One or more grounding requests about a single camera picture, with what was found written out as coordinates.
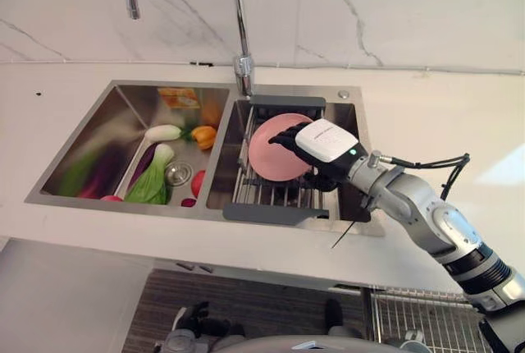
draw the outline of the pink plate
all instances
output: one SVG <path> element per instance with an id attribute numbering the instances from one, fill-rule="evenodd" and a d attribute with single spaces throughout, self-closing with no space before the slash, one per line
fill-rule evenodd
<path id="1" fill-rule="evenodd" d="M 303 175 L 310 166 L 279 144 L 268 140 L 281 131 L 312 119 L 299 113 L 282 113 L 265 121 L 249 142 L 249 163 L 257 174 L 269 181 L 289 181 Z"/>

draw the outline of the sink drain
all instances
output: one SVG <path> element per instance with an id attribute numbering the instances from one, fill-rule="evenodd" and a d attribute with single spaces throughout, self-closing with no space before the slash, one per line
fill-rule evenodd
<path id="1" fill-rule="evenodd" d="M 171 162 L 166 166 L 164 177 L 170 186 L 182 186 L 194 175 L 194 169 L 186 162 Z"/>

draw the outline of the white countertop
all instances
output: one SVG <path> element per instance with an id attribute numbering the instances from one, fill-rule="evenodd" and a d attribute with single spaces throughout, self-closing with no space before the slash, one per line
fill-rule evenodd
<path id="1" fill-rule="evenodd" d="M 396 222 L 348 235 L 25 204 L 34 183 L 111 80 L 231 83 L 229 67 L 0 65 L 0 235 L 347 283 L 457 291 Z M 500 257 L 525 272 L 525 86 L 520 76 L 341 69 L 256 70 L 256 82 L 354 85 L 374 149 L 413 161 L 469 152 L 449 201 Z M 417 172 L 436 190 L 446 170 Z"/>

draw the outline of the bell pepper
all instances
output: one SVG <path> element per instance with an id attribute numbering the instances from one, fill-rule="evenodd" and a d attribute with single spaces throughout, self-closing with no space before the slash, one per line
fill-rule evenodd
<path id="1" fill-rule="evenodd" d="M 191 137 L 197 141 L 197 145 L 201 150 L 213 147 L 216 136 L 217 130 L 211 126 L 199 126 L 191 131 Z"/>

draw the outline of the chrome faucet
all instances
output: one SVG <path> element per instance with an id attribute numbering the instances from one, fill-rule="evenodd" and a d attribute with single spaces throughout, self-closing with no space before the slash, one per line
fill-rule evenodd
<path id="1" fill-rule="evenodd" d="M 235 5 L 237 8 L 237 22 L 239 23 L 241 54 L 235 57 L 233 68 L 240 92 L 245 96 L 251 96 L 253 95 L 253 60 L 248 48 L 243 0 L 235 0 Z M 126 6 L 131 19 L 140 18 L 137 0 L 126 0 Z"/>

